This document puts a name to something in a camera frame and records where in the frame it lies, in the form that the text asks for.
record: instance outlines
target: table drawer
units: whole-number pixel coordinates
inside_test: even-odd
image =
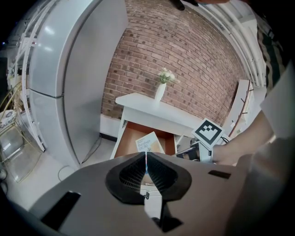
[[[165,154],[174,155],[177,152],[174,135],[165,131],[150,128],[141,124],[126,121],[123,128],[119,131],[118,140],[111,155],[111,159],[137,153],[137,139],[155,132]]]

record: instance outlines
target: baseboard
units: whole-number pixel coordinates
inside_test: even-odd
[[[110,140],[110,141],[113,141],[113,142],[116,142],[118,140],[118,138],[116,138],[116,137],[106,135],[106,134],[103,134],[103,133],[100,133],[100,136],[102,138],[104,138],[104,139],[107,139],[107,140]]]
[[[118,137],[118,132],[120,128],[121,120],[111,118],[105,116],[103,114],[100,115],[100,133],[104,134],[112,139],[116,139]]]

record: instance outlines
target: power cord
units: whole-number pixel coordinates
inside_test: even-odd
[[[69,165],[65,165],[65,166],[61,167],[60,170],[59,170],[59,172],[57,173],[57,177],[59,178],[59,181],[62,181],[62,180],[60,179],[60,177],[59,177],[59,173],[60,173],[64,168],[66,168],[66,167],[69,167]]]
[[[94,144],[94,145],[96,145],[96,147],[93,147],[94,148],[94,151],[91,152],[90,154],[88,153],[87,156],[86,156],[86,158],[85,158],[85,160],[82,163],[86,162],[93,155],[93,153],[96,152],[96,150],[98,149],[98,147],[101,144],[101,140],[102,140],[102,137],[101,137],[101,134],[100,134],[100,137],[98,138],[98,140]]]
[[[227,138],[224,138],[224,137],[221,137],[222,138],[222,140],[225,142],[225,143],[228,143],[229,142],[229,140],[227,139]]]
[[[98,147],[99,147],[100,144],[101,144],[101,140],[102,140],[102,137],[101,137],[101,134],[100,134],[100,137],[98,138],[98,140],[97,140],[97,141],[95,142],[95,144],[94,144],[94,146],[96,145],[96,147],[93,147],[93,148],[94,148],[94,151],[91,152],[90,154],[88,153],[87,156],[86,156],[86,158],[85,158],[85,160],[84,160],[82,163],[84,163],[85,161],[87,161],[87,160],[92,156],[92,154],[96,152],[96,150],[98,149]],[[57,174],[57,177],[59,178],[59,181],[62,181],[62,180],[60,179],[60,177],[59,177],[59,174],[60,174],[60,172],[61,172],[64,168],[66,168],[66,167],[70,167],[70,166],[69,166],[69,165],[65,165],[65,166],[63,166],[63,167],[60,168],[60,170],[59,170],[59,172],[58,172],[58,174]]]

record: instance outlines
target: metal frame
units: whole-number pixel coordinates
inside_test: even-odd
[[[25,125],[25,127],[28,129],[29,133],[33,136],[33,138],[35,139],[38,147],[44,152],[45,148],[38,136],[38,132],[37,132],[37,128],[35,127],[34,121],[31,117],[30,114],[30,110],[29,110],[29,106],[28,106],[28,101],[27,101],[27,86],[26,86],[26,72],[27,72],[27,65],[28,65],[28,61],[29,61],[29,54],[30,54],[30,50],[32,47],[32,42],[33,40],[36,40],[35,36],[36,36],[36,32],[39,29],[43,19],[45,18],[46,14],[50,11],[50,9],[53,7],[53,5],[57,2],[58,0],[45,0],[44,2],[42,2],[39,6],[37,11],[34,13],[33,17],[31,18],[30,22],[28,23],[24,33],[21,36],[20,39],[20,44],[18,47],[18,53],[16,56],[16,60],[12,66],[12,68],[14,68],[14,78],[15,80],[17,80],[17,76],[18,76],[18,62],[19,60],[24,57],[23,60],[23,64],[22,64],[22,98],[23,98],[23,104],[24,104],[24,109],[25,109],[25,115],[26,118],[28,120],[28,124],[29,126],[27,126],[27,124],[23,121],[21,115],[19,115],[18,117],[21,118],[22,123]],[[25,45],[25,47],[23,48],[23,44],[24,43],[24,39],[28,33],[28,31],[30,30],[30,28],[34,25],[34,28],[30,34],[29,37],[29,41],[27,42],[27,44]]]
[[[257,41],[255,36],[249,35],[244,25],[231,11],[231,7],[238,9],[234,1],[225,4],[199,5],[198,8],[187,2],[183,4],[192,7],[195,11],[207,18],[224,35],[230,39],[230,43],[235,46],[236,51],[244,65],[248,79],[251,79],[256,87],[265,86],[266,73],[264,60],[253,40]]]

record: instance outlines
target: white table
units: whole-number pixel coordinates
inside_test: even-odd
[[[183,136],[194,137],[191,131],[202,119],[193,116],[164,102],[157,103],[153,98],[133,93],[116,99],[116,103],[124,106],[118,132],[118,140],[111,155],[114,158],[127,122],[141,124],[175,135],[175,149]]]

